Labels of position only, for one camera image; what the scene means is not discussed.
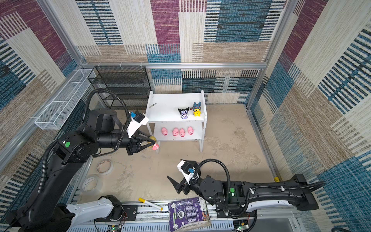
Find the yellow toy figure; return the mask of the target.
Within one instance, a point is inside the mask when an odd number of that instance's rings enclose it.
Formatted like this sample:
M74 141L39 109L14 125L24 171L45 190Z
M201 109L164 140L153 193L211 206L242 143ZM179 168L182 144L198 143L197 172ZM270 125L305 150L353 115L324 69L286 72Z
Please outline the yellow toy figure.
M194 102L193 106L190 108L190 110L193 111L193 116L195 117L200 117L202 112L201 112L201 102Z

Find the doll toy figure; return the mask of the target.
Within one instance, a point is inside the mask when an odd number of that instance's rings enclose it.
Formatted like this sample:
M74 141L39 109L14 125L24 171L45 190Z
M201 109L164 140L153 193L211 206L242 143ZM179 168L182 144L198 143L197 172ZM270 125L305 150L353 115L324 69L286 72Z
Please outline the doll toy figure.
M149 139L154 141L154 144L152 146L150 146L150 148L152 150L158 150L159 149L159 144L157 143L156 138L154 136L150 136Z

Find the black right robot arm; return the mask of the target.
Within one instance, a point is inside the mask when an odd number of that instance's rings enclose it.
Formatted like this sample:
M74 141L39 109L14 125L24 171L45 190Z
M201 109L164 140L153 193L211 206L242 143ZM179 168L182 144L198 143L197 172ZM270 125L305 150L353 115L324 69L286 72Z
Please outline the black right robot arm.
M211 176L201 177L201 167L212 162L223 168L226 174L225 181L216 180ZM270 205L286 201L299 211L317 210L319 206L313 192L326 184L325 181L309 184L302 174L294 175L287 181L274 183L232 181L227 166L218 159L205 159L200 163L183 159L177 168L183 175L181 182L167 177L177 193L187 195L193 191L218 210L235 218L254 211L253 203L262 201L269 201Z

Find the pink pig toy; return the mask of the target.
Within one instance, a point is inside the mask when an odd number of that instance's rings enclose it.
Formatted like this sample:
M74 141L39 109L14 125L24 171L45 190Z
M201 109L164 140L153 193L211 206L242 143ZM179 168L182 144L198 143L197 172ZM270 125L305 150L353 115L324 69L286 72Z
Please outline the pink pig toy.
M188 132L189 135L193 135L194 134L194 129L192 127L188 127L187 132Z
M166 136L166 135L168 135L168 130L167 130L165 127L162 127L162 129L161 129L161 133L162 133L164 136Z
M179 135L181 136L181 137L184 137L185 136L185 130L183 129L183 128L181 128L180 130L179 130Z
M173 136L177 136L179 134L179 129L178 128L174 128L173 129Z

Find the black purple Kuromi figurine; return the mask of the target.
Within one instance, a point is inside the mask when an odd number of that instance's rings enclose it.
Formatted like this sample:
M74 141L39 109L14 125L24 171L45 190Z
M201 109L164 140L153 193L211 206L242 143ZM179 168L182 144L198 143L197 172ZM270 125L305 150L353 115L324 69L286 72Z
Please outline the black purple Kuromi figurine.
M183 109L178 108L178 112L180 114L181 119L187 119L188 118L188 111L189 111L189 107L183 108Z

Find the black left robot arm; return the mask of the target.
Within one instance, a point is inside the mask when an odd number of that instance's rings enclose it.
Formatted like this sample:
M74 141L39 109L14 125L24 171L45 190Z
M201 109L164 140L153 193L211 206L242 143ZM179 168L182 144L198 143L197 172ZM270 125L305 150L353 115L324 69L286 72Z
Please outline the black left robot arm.
M145 114L135 112L127 113L126 122L121 123L116 111L107 108L85 114L77 130L47 147L39 185L22 207L7 215L8 225L21 232L65 232L80 223L115 215L121 205L112 195L81 206L64 205L59 200L78 170L89 158L101 156L103 148L125 148L133 155L154 145L155 141L140 131L148 121Z

